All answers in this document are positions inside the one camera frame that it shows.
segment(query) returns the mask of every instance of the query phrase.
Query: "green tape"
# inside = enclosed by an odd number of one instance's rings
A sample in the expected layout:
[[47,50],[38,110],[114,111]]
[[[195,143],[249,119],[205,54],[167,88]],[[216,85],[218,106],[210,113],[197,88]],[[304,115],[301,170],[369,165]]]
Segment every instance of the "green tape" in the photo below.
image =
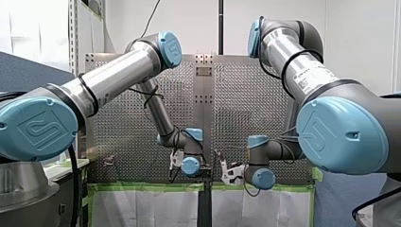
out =
[[312,178],[318,180],[319,182],[323,181],[323,173],[320,169],[313,167],[312,168]]
[[[256,189],[250,184],[247,184],[248,189]],[[313,191],[313,185],[286,185],[286,184],[275,184],[273,191],[287,191],[287,192],[311,192]],[[212,190],[217,191],[242,191],[244,190],[243,185],[225,185],[224,183],[213,183]]]
[[96,183],[88,184],[91,191],[149,191],[149,192],[189,192],[202,191],[202,183]]
[[315,186],[310,191],[310,212],[309,212],[309,227],[315,225]]
[[89,202],[88,202],[88,197],[85,197],[85,198],[82,198],[82,206],[85,206],[85,205],[87,205]]

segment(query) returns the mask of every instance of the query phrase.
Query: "perforated metal panel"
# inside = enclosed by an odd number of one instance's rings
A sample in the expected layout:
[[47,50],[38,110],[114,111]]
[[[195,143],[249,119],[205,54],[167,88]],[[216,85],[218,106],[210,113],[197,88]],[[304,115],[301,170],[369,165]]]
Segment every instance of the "perforated metal panel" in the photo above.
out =
[[[277,138],[284,127],[287,96],[281,81],[266,75],[259,62],[245,57],[216,56],[212,149],[222,151],[228,163],[247,162],[244,148],[250,135]],[[306,160],[293,165],[270,161],[278,183],[308,183]],[[221,172],[214,168],[214,177]]]
[[[89,54],[87,69],[97,68],[116,57]],[[164,95],[172,121],[182,129],[192,125],[193,72],[193,63],[184,58],[181,66],[157,77],[158,93]],[[99,110],[93,131],[95,140],[88,144],[95,143],[97,159],[90,168],[90,182],[165,183],[168,180],[171,150],[157,145],[157,131],[139,94],[127,91]],[[177,182],[182,181],[189,179],[180,174]]]
[[[116,57],[89,54],[86,69],[95,69]],[[184,56],[181,66],[157,77],[159,93],[165,96],[174,124],[180,128],[203,128],[206,152],[217,149],[223,151],[228,162],[245,163],[245,151],[230,146],[245,147],[248,136],[253,134],[277,137],[284,126],[287,97],[280,81],[264,74],[258,61],[247,57],[207,57],[206,63],[206,55]],[[199,75],[200,67],[211,67],[212,74]],[[168,180],[171,150],[156,144],[157,131],[147,115],[140,96],[130,91],[99,111],[93,122],[93,139],[87,141],[88,148],[96,148],[97,154],[90,168],[90,182]],[[105,165],[111,157],[113,165]],[[306,161],[292,166],[275,161],[271,166],[278,183],[311,180]],[[219,163],[213,164],[213,173],[218,181]],[[177,178],[177,182],[190,181],[181,174]]]

